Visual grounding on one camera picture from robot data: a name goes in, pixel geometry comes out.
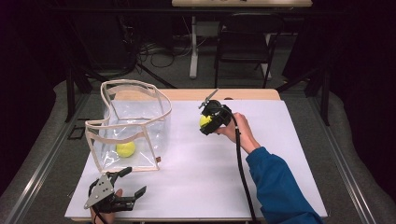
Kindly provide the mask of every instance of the table surface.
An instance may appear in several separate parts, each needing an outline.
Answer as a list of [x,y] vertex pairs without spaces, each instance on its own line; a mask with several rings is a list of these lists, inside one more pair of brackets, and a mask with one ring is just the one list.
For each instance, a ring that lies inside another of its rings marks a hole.
[[[250,220],[248,203],[237,170],[234,144],[226,137],[198,131],[201,110],[198,105],[213,92],[204,90],[161,90],[173,104],[169,146],[161,155],[160,171],[133,172],[119,178],[115,188],[124,189],[124,196],[147,185],[145,195],[136,201],[134,210],[119,212],[117,220],[128,221],[243,221]],[[250,126],[267,149],[281,156],[290,166],[305,198],[323,217],[327,216],[323,201],[304,156],[286,105],[275,90],[218,90],[212,99],[221,101],[232,111],[244,113]],[[257,218],[262,218],[256,188],[242,153],[247,184]],[[88,186],[99,177],[92,154],[78,182],[78,187],[65,216],[87,221],[83,209]]]
[[172,0],[174,7],[311,7],[311,0]]

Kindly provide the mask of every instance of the yellow tennis ball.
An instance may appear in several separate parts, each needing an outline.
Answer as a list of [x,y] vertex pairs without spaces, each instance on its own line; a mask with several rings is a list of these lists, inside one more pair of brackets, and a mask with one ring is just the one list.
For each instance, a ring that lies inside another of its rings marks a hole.
[[212,121],[212,117],[202,115],[201,118],[199,119],[199,126],[202,128],[210,121]]
[[127,158],[134,154],[135,145],[134,142],[124,143],[124,144],[117,144],[116,151],[120,157]]

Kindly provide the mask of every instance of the transparent bag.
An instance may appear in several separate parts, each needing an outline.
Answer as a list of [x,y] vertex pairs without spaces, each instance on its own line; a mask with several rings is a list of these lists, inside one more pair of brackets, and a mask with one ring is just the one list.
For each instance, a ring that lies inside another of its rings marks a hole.
[[128,166],[133,171],[159,170],[169,133],[169,99],[151,84],[127,79],[104,82],[101,95],[104,119],[85,122],[99,172]]

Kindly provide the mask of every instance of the blue jacket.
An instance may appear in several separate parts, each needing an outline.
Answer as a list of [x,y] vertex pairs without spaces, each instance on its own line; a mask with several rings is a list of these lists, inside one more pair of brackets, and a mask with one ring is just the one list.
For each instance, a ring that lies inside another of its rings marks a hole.
[[283,159],[259,147],[247,156],[247,163],[268,224],[323,223],[301,193]]

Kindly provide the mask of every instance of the office chair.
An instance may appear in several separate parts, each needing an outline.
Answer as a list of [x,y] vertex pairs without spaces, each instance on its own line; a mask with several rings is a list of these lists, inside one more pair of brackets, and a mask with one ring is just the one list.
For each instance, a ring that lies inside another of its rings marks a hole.
[[[283,19],[275,14],[234,13],[219,23],[218,46],[215,58],[215,88],[218,86],[219,62],[267,63],[262,87],[265,88],[276,46],[282,32]],[[273,35],[266,42],[265,36]]]

